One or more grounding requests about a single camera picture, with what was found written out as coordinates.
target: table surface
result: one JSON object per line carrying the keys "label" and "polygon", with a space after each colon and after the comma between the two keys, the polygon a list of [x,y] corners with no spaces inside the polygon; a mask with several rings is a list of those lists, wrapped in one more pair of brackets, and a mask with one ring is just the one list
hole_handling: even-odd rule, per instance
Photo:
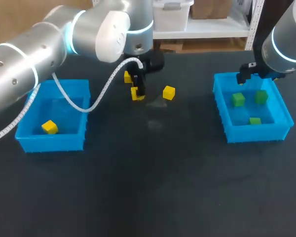
{"label": "table surface", "polygon": [[[277,82],[295,121],[284,142],[227,144],[212,93],[215,73],[253,60],[167,54],[143,102],[118,74],[88,116],[84,152],[25,154],[15,131],[2,138],[0,236],[296,237],[296,73]],[[74,56],[57,74],[89,79],[94,100],[115,66]]]}

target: wooden wall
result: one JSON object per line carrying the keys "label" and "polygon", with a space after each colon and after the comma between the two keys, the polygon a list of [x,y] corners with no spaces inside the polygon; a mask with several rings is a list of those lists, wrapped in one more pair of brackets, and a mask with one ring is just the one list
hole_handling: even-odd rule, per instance
{"label": "wooden wall", "polygon": [[29,29],[55,6],[81,9],[92,7],[91,0],[0,0],[0,43]]}

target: cable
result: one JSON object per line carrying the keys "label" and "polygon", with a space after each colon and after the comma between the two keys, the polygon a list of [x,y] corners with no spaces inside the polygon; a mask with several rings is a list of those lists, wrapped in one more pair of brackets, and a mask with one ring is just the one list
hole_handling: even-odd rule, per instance
{"label": "cable", "polygon": [[[142,62],[138,59],[138,58],[128,58],[126,60],[124,60],[123,62],[121,62],[117,68],[114,70],[114,72],[112,73],[112,75],[110,76],[110,78],[108,79],[107,83],[105,84],[104,88],[102,89],[98,99],[95,101],[95,103],[93,104],[93,106],[91,106],[89,109],[85,110],[82,109],[80,107],[78,107],[66,94],[66,92],[64,91],[64,89],[62,88],[62,86],[60,85],[56,74],[53,73],[52,76],[56,82],[56,85],[58,86],[60,92],[63,94],[63,96],[65,97],[65,99],[69,102],[69,104],[71,104],[76,110],[79,110],[83,113],[88,113],[93,111],[99,104],[99,102],[101,101],[101,99],[103,98],[106,90],[108,89],[110,83],[113,81],[114,77],[116,76],[116,74],[118,73],[118,71],[125,66],[127,63],[130,62],[137,62],[138,67],[140,69],[144,68]],[[3,130],[0,131],[0,139],[5,136],[6,134],[8,134],[20,121],[21,119],[24,117],[24,115],[26,114],[26,112],[29,110],[30,106],[32,105],[32,103],[34,102],[34,99],[37,96],[38,90],[40,88],[40,84],[35,87],[35,89],[33,90],[33,92],[31,93],[26,105],[24,106],[24,108],[22,109],[22,111],[19,113],[19,115],[15,118],[15,120],[12,121],[12,123],[10,123],[6,128],[4,128]]]}
{"label": "cable", "polygon": [[32,105],[32,103],[38,93],[39,88],[40,88],[40,84],[37,87],[35,87],[35,89],[31,93],[26,105],[24,106],[22,111],[19,113],[19,115],[15,118],[15,120],[13,120],[12,123],[10,123],[6,128],[4,128],[3,130],[0,131],[0,138],[5,136],[6,134],[8,134],[21,121],[21,119],[24,117],[24,115],[29,110],[30,106]]}
{"label": "cable", "polygon": [[118,71],[123,67],[125,66],[127,63],[130,63],[130,62],[136,62],[138,64],[138,67],[140,69],[144,68],[142,62],[138,59],[138,58],[128,58],[126,60],[124,60],[123,62],[121,62],[117,68],[114,70],[114,72],[112,73],[112,75],[110,76],[110,78],[108,79],[107,83],[105,84],[105,86],[103,87],[99,97],[97,98],[97,100],[94,102],[94,104],[89,108],[89,109],[82,109],[80,107],[78,107],[70,98],[69,96],[66,94],[66,92],[64,91],[64,89],[62,88],[62,86],[60,85],[58,79],[57,79],[57,76],[55,73],[52,74],[55,82],[56,82],[56,85],[58,86],[60,92],[63,94],[63,96],[65,97],[65,99],[68,101],[68,103],[74,107],[76,110],[80,111],[80,112],[83,112],[83,113],[88,113],[88,112],[91,112],[93,111],[97,106],[98,104],[100,103],[101,99],[103,98],[106,90],[108,89],[109,85],[111,84],[111,82],[113,81],[114,77],[116,76],[116,74],[118,73]]}

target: shelf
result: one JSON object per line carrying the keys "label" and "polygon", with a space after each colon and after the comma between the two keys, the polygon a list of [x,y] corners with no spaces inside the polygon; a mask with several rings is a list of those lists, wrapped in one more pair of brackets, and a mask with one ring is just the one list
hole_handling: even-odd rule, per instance
{"label": "shelf", "polygon": [[247,37],[249,28],[245,17],[237,10],[232,10],[226,19],[192,20],[189,18],[186,31],[153,32],[153,38],[165,40]]}

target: blue plastic bin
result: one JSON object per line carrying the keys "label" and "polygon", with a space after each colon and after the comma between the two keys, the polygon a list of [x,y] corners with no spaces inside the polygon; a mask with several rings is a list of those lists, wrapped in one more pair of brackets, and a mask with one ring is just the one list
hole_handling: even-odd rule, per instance
{"label": "blue plastic bin", "polygon": [[[215,75],[214,95],[229,143],[284,140],[294,125],[292,117],[272,79],[251,76],[243,85],[237,84],[237,73]],[[257,90],[266,90],[265,105],[255,103]],[[234,107],[233,93],[242,92],[246,98],[243,107]],[[261,125],[249,125],[250,117],[261,118]]]}
{"label": "blue plastic bin", "polygon": [[[60,84],[79,107],[89,108],[88,80],[63,79]],[[41,84],[32,106],[19,123],[15,139],[25,152],[81,151],[87,115],[66,101],[54,80],[47,80]],[[57,125],[57,134],[48,135],[41,128],[48,120]]]}

